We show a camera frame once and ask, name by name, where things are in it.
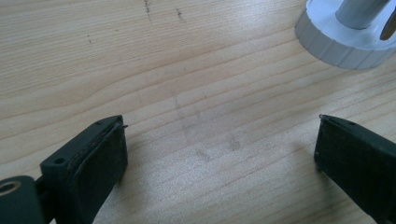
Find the light wood tabletop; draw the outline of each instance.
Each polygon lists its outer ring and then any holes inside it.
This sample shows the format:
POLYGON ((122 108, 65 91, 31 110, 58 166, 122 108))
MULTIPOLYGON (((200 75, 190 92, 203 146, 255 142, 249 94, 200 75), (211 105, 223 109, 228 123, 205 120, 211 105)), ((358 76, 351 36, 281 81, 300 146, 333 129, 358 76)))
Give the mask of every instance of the light wood tabletop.
POLYGON ((123 115, 129 166, 94 223, 374 223, 313 160, 319 114, 396 141, 396 57, 345 70, 305 0, 2 0, 0 179, 123 115))

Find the stain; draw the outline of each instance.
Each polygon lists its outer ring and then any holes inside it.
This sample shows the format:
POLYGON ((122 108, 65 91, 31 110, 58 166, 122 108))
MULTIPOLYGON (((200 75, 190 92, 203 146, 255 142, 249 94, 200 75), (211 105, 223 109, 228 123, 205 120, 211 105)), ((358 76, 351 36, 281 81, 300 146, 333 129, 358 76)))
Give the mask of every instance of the stain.
POLYGON ((178 102, 177 95, 174 96, 174 99, 175 99, 175 106, 176 106, 177 116, 178 116, 178 119, 180 120, 180 123, 181 123, 181 130, 183 131, 183 135, 184 135, 184 138, 186 139, 187 144, 191 145, 191 141, 190 141, 190 138, 189 138, 189 136, 190 136, 190 128, 189 128, 188 124, 186 124, 184 122, 184 119, 186 118, 186 116, 181 111, 182 106, 178 102))
POLYGON ((231 151, 236 151, 239 148, 241 148, 241 143, 238 141, 238 139, 236 139, 235 136, 232 136, 230 139, 230 150, 231 151))
POLYGON ((210 161, 210 156, 204 153, 202 150, 197 150, 197 156, 204 161, 210 161))
POLYGON ((185 22, 183 17, 182 17, 183 13, 181 13, 180 9, 177 8, 176 12, 177 12, 177 16, 178 16, 178 19, 180 20, 180 22, 185 22))
POLYGON ((197 123, 201 122, 201 111, 198 109, 196 105, 193 106, 195 114, 197 116, 197 123))
POLYGON ((136 94, 137 94, 137 99, 139 100, 140 107, 143 107, 143 101, 142 101, 142 96, 140 95, 140 90, 138 90, 136 94))

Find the white plastic object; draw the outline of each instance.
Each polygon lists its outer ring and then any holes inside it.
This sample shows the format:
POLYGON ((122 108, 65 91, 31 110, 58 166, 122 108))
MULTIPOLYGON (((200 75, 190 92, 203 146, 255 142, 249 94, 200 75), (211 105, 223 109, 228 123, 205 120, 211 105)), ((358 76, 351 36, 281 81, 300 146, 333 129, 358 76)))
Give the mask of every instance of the white plastic object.
POLYGON ((387 4, 366 29, 346 27, 335 17, 343 0, 308 0, 297 21, 295 33, 300 43, 323 62, 346 69, 367 69, 383 63, 396 51, 396 35, 379 37, 394 1, 387 4))

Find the black plastic piece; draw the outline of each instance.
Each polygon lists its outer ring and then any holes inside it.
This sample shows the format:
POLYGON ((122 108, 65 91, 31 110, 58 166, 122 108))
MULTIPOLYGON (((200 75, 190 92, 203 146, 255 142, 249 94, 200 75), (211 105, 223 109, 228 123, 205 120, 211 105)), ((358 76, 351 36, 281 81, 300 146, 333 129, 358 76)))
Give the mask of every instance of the black plastic piece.
POLYGON ((21 175, 0 181, 0 223, 46 223, 32 177, 21 175))
POLYGON ((122 116, 95 122, 40 166, 58 224, 92 223, 128 164, 122 116))
POLYGON ((122 116, 95 122, 44 160, 43 175, 0 181, 0 224, 92 223, 128 164, 122 116))
POLYGON ((378 223, 396 223, 396 144, 345 119, 320 116, 319 170, 378 223))

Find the wooden surface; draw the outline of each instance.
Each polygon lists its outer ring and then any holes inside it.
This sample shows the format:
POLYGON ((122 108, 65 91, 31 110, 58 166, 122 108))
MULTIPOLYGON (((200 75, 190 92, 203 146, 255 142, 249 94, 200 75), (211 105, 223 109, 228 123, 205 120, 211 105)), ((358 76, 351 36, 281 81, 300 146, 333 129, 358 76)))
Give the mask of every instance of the wooden surface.
POLYGON ((396 57, 323 63, 304 0, 3 0, 0 179, 122 114, 130 165, 95 223, 374 223, 315 170, 319 114, 396 141, 396 57))

